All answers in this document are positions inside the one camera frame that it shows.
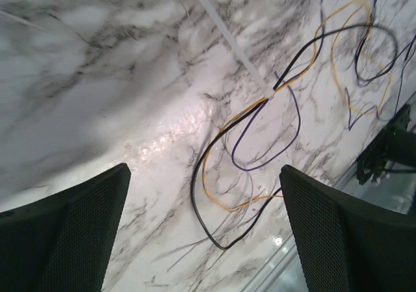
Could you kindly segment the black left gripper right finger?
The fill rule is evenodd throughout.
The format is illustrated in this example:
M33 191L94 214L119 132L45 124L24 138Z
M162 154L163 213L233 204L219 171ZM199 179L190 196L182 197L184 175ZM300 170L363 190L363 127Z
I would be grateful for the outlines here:
M280 184L310 291L414 291L415 217L285 165Z

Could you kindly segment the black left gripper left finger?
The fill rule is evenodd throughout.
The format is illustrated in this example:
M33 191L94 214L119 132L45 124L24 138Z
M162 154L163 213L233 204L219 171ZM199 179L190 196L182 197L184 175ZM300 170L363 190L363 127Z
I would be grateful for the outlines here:
M120 163L1 213L2 291L101 291L131 171Z

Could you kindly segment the white zip tie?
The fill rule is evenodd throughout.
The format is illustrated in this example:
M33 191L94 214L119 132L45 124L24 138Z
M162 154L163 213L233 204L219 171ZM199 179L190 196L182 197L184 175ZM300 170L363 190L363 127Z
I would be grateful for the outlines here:
M227 28L226 24L219 16L218 12L215 10L214 6L211 4L209 0L198 0L201 5L205 8L206 12L210 15L213 19L214 23L218 27L219 31L222 33L224 38L227 40L228 44L230 45L231 49L234 53L238 56L240 61L244 64L246 69L249 71L250 75L253 77L254 81L259 85L262 90L263 96L266 99L272 99L274 97L274 90L269 87L263 77L261 77L260 73L254 67L248 56L245 54L243 49L240 45L238 45L236 39L233 37L229 29Z

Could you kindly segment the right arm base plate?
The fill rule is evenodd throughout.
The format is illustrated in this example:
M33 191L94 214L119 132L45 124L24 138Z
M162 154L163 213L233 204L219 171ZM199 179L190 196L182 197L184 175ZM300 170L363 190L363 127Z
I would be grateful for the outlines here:
M360 185L383 173L415 173L415 134L408 131L410 113L411 105L403 105L356 159Z

